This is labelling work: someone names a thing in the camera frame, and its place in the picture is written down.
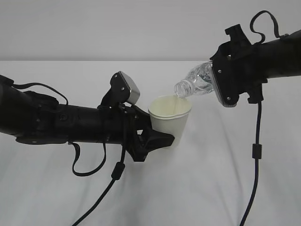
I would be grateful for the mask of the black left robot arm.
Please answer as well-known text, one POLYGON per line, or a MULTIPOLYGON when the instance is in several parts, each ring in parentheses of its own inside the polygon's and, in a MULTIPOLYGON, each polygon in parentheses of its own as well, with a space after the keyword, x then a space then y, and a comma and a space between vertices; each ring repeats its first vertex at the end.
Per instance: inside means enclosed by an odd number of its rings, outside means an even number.
POLYGON ((150 115, 136 102, 140 91, 124 72, 115 73, 97 108, 60 104, 56 98, 30 91, 0 78, 0 130, 28 145, 67 142, 120 144, 135 162, 169 147, 174 136, 152 128, 150 115))

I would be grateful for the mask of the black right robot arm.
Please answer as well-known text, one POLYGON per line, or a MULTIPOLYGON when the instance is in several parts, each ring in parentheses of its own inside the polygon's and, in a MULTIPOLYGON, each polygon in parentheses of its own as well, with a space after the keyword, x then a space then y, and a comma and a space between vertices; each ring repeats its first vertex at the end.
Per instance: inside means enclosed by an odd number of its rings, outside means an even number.
POLYGON ((262 84, 268 79, 301 74, 301 32, 266 43, 251 44, 239 24, 225 30, 230 41, 210 58, 214 90, 225 107, 235 107, 239 96, 248 103, 263 101, 262 84))

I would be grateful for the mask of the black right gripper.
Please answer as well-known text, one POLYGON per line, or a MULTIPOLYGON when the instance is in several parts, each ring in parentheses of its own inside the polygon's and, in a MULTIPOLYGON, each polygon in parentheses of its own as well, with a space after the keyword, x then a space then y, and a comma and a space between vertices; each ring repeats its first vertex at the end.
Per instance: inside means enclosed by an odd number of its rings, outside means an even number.
POLYGON ((243 93, 249 95, 250 104, 263 101, 262 84, 267 79, 256 64, 258 46, 251 44, 240 24, 227 28, 225 33, 230 41, 221 44, 210 58, 218 101, 224 107, 235 107, 243 93))

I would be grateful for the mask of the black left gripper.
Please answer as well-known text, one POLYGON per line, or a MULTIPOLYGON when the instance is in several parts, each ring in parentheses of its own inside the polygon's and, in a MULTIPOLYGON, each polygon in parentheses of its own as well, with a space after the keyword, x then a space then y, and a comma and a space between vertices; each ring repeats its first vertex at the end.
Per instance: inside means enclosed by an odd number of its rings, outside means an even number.
POLYGON ((128 88, 111 88, 97 108, 114 123, 121 119, 122 145, 133 161, 144 162, 150 151, 171 146, 174 136, 152 129, 150 115, 135 105, 140 95, 132 97, 133 93, 128 88))

